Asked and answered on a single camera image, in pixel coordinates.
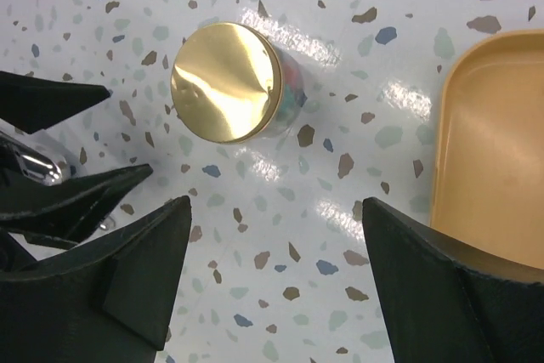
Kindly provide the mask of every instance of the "terrazzo countertop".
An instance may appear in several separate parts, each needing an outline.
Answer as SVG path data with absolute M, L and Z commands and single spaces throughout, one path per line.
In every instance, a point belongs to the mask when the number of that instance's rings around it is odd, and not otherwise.
M 157 361 L 383 363 L 393 356 L 361 200 L 428 221 L 448 70 L 490 34 L 539 27 L 543 2 L 0 0 L 0 60 L 113 91 L 42 137 L 66 148 L 79 175 L 153 166 L 115 211 L 118 226 L 190 195 L 172 338 Z M 173 58 L 219 20 L 257 28 L 304 67 L 308 101 L 279 138 L 213 145 L 176 117 Z

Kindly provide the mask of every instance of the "jar with colorful contents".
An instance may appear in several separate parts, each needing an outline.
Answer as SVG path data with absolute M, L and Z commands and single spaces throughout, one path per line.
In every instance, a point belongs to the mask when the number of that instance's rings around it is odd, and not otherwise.
M 286 131 L 306 101 L 297 61 L 250 27 L 216 23 L 190 36 L 171 77 L 178 116 L 219 144 Z

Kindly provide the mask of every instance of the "orange plastic tray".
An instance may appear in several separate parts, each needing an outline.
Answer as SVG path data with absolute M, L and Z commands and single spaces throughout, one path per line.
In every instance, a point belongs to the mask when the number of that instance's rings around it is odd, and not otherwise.
M 544 269 L 544 31 L 472 47 L 442 98 L 431 226 Z

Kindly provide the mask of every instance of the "brown speckle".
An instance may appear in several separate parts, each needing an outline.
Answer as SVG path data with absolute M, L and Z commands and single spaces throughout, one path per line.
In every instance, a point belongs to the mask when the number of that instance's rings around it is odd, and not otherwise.
M 260 17 L 262 17 L 263 19 L 267 19 L 267 18 L 269 17 L 268 12 L 267 12 L 266 9 L 264 8 L 263 2 L 261 2 L 260 0 L 258 1 L 257 13 L 258 13 L 258 15 L 259 15 Z
M 196 225 L 193 227 L 193 230 L 190 231 L 189 234 L 189 242 L 197 242 L 202 238 L 202 227 L 200 225 Z
M 128 102 L 125 101 L 124 99 L 122 99 L 121 101 L 119 101 L 119 108 L 121 109 L 121 113 L 126 118 L 128 118 L 128 120 L 130 121 L 130 124 L 132 126 L 135 126 L 136 125 L 136 119 L 134 119 L 133 110 L 130 108 L 130 105 L 128 104 Z
M 238 223 L 241 223 L 241 212 L 240 209 L 237 207 L 232 211 L 232 215 L 235 217 L 235 220 Z
M 351 19 L 354 23 L 370 23 L 377 17 L 377 9 L 376 8 L 370 8 L 366 10 L 363 14 L 356 14 Z
M 300 261 L 300 254 L 298 253 L 297 249 L 295 248 L 295 246 L 293 246 L 291 244 L 291 242 L 289 242 L 289 256 L 297 263 L 298 261 Z
M 263 269 L 266 266 L 266 263 L 269 262 L 270 251 L 261 252 L 255 256 L 253 261 L 255 262 L 256 269 Z
M 533 17 L 535 17 L 535 14 L 536 14 L 536 7 L 535 6 L 531 6 L 529 8 L 529 14 L 527 16 L 527 20 L 530 21 Z
M 363 266 L 368 264 L 368 259 L 355 251 L 348 250 L 344 252 L 343 257 L 346 258 L 346 263 L 349 265 Z
M 105 12 L 106 13 L 109 13 L 111 10 L 115 9 L 115 8 L 118 8 L 119 7 L 119 2 L 116 2 L 116 1 L 113 1 L 113 2 L 108 2 L 106 5 L 105 5 Z
M 305 148 L 314 143 L 315 129 L 306 124 L 298 131 L 298 146 Z
M 87 152 L 85 151 L 85 148 L 82 148 L 79 152 L 79 162 L 84 165 L 87 163 Z
M 363 202 L 362 201 L 356 200 L 351 211 L 354 215 L 354 221 L 363 221 Z
M 151 136 L 151 132 L 149 131 L 145 133 L 145 142 L 150 144 L 152 148 L 155 147 L 155 142 L 153 142 L 153 137 Z
M 340 156 L 340 161 L 338 162 L 338 177 L 343 179 L 349 175 L 351 169 L 354 168 L 354 160 L 351 158 L 349 153 L 344 153 Z
M 300 291 L 294 286 L 287 287 L 286 290 L 283 292 L 283 298 L 288 299 L 289 301 L 292 301 L 293 299 L 297 299 L 299 297 Z
M 388 195 L 389 194 L 389 183 L 386 183 L 386 182 L 382 182 L 380 184 L 380 186 L 382 186 L 382 190 L 383 192 Z
M 359 291 L 357 288 L 353 288 L 352 286 L 348 286 L 346 288 L 346 294 L 348 295 L 348 298 L 352 301 L 362 302 L 368 300 L 368 295 Z
M 368 122 L 372 121 L 375 117 L 376 115 L 374 115 L 371 112 L 363 112 L 363 115 L 360 116 L 360 121 L 366 125 Z
M 416 179 L 417 179 L 419 178 L 419 175 L 422 174 L 423 172 L 423 164 L 422 164 L 422 161 L 420 161 L 419 159 L 414 161 L 413 164 L 414 164 L 414 174 L 416 175 Z
M 134 214 L 134 207 L 130 204 L 121 204 L 121 210 L 130 216 Z
M 223 277 L 221 276 L 221 273 L 217 270 L 213 271 L 213 279 L 215 280 L 216 284 L 220 284 L 223 282 Z
M 142 65 L 153 65 L 156 62 L 156 51 L 150 51 L 142 60 Z
M 495 34 L 501 30 L 501 23 L 495 16 L 477 17 L 467 23 L 469 29 L 474 29 L 480 33 Z

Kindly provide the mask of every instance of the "gold metal lid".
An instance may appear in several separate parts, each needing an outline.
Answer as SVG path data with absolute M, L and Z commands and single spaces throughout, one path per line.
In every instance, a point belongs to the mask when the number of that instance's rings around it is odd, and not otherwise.
M 221 144 L 263 130 L 283 94 L 280 63 L 268 41 L 236 23 L 216 23 L 187 39 L 174 61 L 172 99 L 195 135 Z

